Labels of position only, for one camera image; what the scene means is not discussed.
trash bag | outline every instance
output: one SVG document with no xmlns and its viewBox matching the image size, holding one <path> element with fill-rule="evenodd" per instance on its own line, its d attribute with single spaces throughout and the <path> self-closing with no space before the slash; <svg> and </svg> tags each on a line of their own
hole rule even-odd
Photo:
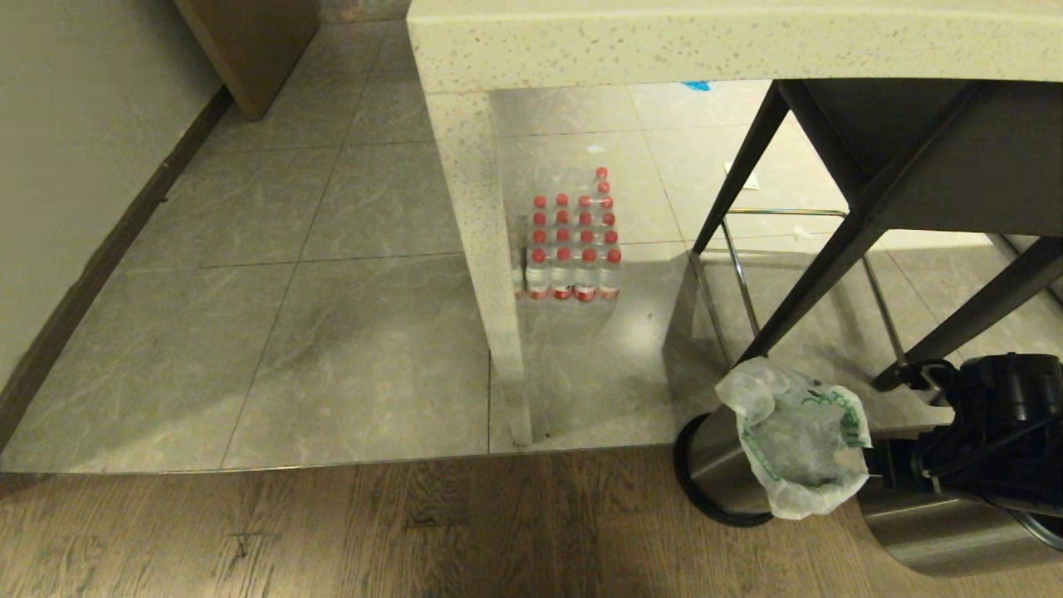
<svg viewBox="0 0 1063 598">
<path fill-rule="evenodd" d="M 756 358 L 719 385 L 720 399 L 738 421 L 753 473 L 782 519 L 826 515 L 867 481 L 863 447 L 871 447 L 860 399 L 790 369 Z"/>
</svg>

baseboard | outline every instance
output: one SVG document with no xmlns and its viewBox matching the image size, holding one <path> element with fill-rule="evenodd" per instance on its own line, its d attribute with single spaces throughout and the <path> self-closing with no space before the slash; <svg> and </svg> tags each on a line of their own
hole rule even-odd
<svg viewBox="0 0 1063 598">
<path fill-rule="evenodd" d="M 15 366 L 3 391 L 0 391 L 0 452 L 7 446 L 30 401 L 40 390 L 103 284 L 232 102 L 233 97 L 222 87 L 200 112 L 173 151 L 158 165 L 144 189 L 92 253 L 81 277 L 67 290 L 30 349 Z"/>
</svg>

white countertop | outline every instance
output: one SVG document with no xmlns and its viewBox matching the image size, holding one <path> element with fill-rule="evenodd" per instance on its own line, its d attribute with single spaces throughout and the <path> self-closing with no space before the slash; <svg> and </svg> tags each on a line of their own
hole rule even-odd
<svg viewBox="0 0 1063 598">
<path fill-rule="evenodd" d="M 415 0 L 426 93 L 681 80 L 1063 81 L 1063 0 Z"/>
</svg>

stainless steel trash can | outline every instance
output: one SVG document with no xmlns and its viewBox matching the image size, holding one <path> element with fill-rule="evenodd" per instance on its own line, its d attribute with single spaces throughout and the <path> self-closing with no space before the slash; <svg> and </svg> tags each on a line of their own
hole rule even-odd
<svg viewBox="0 0 1063 598">
<path fill-rule="evenodd" d="M 1063 519 L 1057 517 L 883 489 L 878 477 L 857 499 L 882 547 L 924 575 L 959 577 L 1063 560 Z"/>
<path fill-rule="evenodd" d="M 721 406 L 691 420 L 672 450 L 679 485 L 702 513 L 739 528 L 772 519 L 767 494 L 742 451 L 730 409 Z"/>
</svg>

black chair leg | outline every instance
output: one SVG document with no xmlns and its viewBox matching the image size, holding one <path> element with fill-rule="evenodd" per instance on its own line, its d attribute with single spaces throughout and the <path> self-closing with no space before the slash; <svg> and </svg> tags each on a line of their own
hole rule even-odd
<svg viewBox="0 0 1063 598">
<path fill-rule="evenodd" d="M 909 363 L 941 359 L 1027 303 L 1063 274 L 1063 238 L 1041 237 L 959 310 L 905 354 Z M 875 378 L 876 391 L 900 386 L 896 363 Z"/>
<path fill-rule="evenodd" d="M 720 193 L 716 194 L 716 200 L 712 203 L 709 217 L 705 219 L 705 224 L 702 225 L 702 233 L 697 235 L 697 240 L 694 241 L 695 254 L 705 251 L 709 239 L 712 238 L 713 233 L 720 226 L 720 222 L 723 221 L 724 216 L 727 215 L 727 210 L 735 203 L 739 191 L 742 190 L 742 185 L 745 184 L 746 180 L 749 178 L 749 174 L 753 173 L 753 167 L 760 161 L 760 156 L 764 154 L 767 143 L 775 137 L 775 132 L 778 131 L 779 124 L 782 123 L 782 119 L 786 118 L 788 112 L 790 112 L 790 107 L 782 98 L 782 93 L 779 92 L 779 83 L 778 81 L 773 81 L 772 85 L 767 88 L 767 93 L 764 96 L 764 101 L 760 104 L 760 109 L 757 110 L 757 116 L 753 119 L 749 132 L 745 135 L 745 140 L 742 141 L 742 148 L 738 150 L 738 155 L 735 156 L 735 163 L 731 165 L 730 172 L 727 173 L 723 186 L 720 187 Z"/>
<path fill-rule="evenodd" d="M 811 310 L 849 268 L 871 249 L 884 230 L 865 225 L 861 218 L 849 215 L 815 256 L 797 284 L 790 289 L 771 320 L 742 354 L 739 362 L 766 356 L 797 322 Z"/>
</svg>

